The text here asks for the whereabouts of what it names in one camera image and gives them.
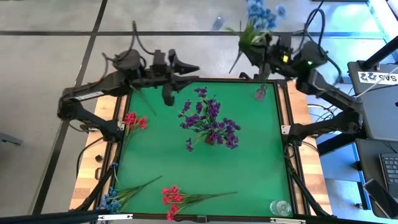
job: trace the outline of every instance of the sticker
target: sticker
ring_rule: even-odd
[[[358,72],[358,78],[361,83],[376,83],[379,80],[383,79],[379,82],[379,84],[383,85],[396,85],[398,84],[398,74],[390,74],[387,77],[388,73],[381,72]]]
[[[85,100],[85,99],[93,98],[93,97],[96,97],[96,96],[102,96],[102,95],[104,95],[104,93],[102,91],[97,91],[97,92],[94,92],[94,93],[85,94],[83,96],[76,96],[75,99],[77,99],[77,100]]]

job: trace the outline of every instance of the green mat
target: green mat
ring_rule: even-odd
[[[210,146],[203,138],[193,152],[185,149],[185,141],[197,133],[180,127],[183,119],[177,117],[178,111],[187,100],[193,102],[194,110],[198,97],[193,89],[205,86],[208,96],[216,95],[221,103],[218,121],[233,119],[241,126],[236,131],[238,148]],[[257,83],[196,82],[176,94],[173,107],[164,105],[161,88],[143,89],[157,116],[133,94],[130,112],[147,116],[148,124],[123,149],[116,189],[135,187],[160,175],[163,178],[132,198],[123,212],[166,213],[170,205],[163,204],[162,189],[174,184],[188,194],[238,192],[209,199],[181,214],[273,217],[269,209],[273,200],[290,203],[274,86],[268,84],[264,101],[254,99],[258,88]]]

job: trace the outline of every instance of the purple flower bouquet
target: purple flower bouquet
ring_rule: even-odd
[[[198,93],[200,101],[196,103],[195,111],[190,109],[191,101],[185,102],[183,110],[178,115],[179,118],[185,118],[185,122],[180,124],[181,128],[198,133],[195,144],[206,136],[205,142],[208,144],[225,143],[225,146],[230,149],[236,148],[239,139],[235,135],[235,130],[239,131],[241,127],[231,119],[223,118],[222,122],[217,122],[221,103],[217,102],[214,97],[207,98],[207,88],[197,88],[194,91]],[[187,140],[187,150],[193,151],[191,138]]]

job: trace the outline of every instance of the wooden board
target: wooden board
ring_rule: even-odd
[[[294,122],[309,124],[311,123],[310,115],[307,108],[306,96],[303,93],[300,93],[295,89],[295,83],[289,83],[289,98],[290,105],[293,112]],[[287,111],[285,108],[285,101],[283,97],[283,92],[280,90],[280,100],[282,105],[282,112],[284,116],[285,124],[289,124],[287,122]],[[125,98],[122,100],[122,105],[119,113],[119,120],[121,120],[124,113],[124,104]],[[112,96],[102,96],[98,98],[98,102],[95,109],[95,114],[103,119],[112,119],[112,115],[114,113],[114,107],[116,105],[116,98]],[[95,139],[101,137],[101,133],[93,132],[89,133],[87,138],[87,143],[89,144]],[[306,142],[313,144],[316,146],[315,140],[313,138],[306,138]],[[75,190],[72,195],[72,201],[70,204],[70,208],[78,207],[84,199],[90,194],[90,192],[94,189],[95,185],[98,181],[95,179],[95,170],[97,168],[102,167],[102,162],[96,162],[95,156],[104,155],[105,154],[105,142],[99,142],[95,144],[93,147],[89,148],[83,155],[83,159],[80,165],[79,176],[76,180]],[[114,154],[114,150],[116,148],[116,144],[113,144],[112,155]],[[325,180],[323,178],[322,167],[320,164],[320,158],[318,152],[314,150],[312,147],[303,144],[303,146],[299,147],[301,162],[303,167],[303,173],[305,178],[305,185],[314,196],[315,200],[322,206],[322,208],[331,214],[331,207],[328,198],[328,192],[326,190]],[[300,194],[300,189],[295,186],[296,199],[298,204],[298,212],[300,214],[304,213],[302,197]]]

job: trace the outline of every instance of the glass cup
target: glass cup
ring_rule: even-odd
[[[272,201],[269,205],[269,209],[274,215],[286,217],[290,215],[292,207],[290,204],[284,200]]]

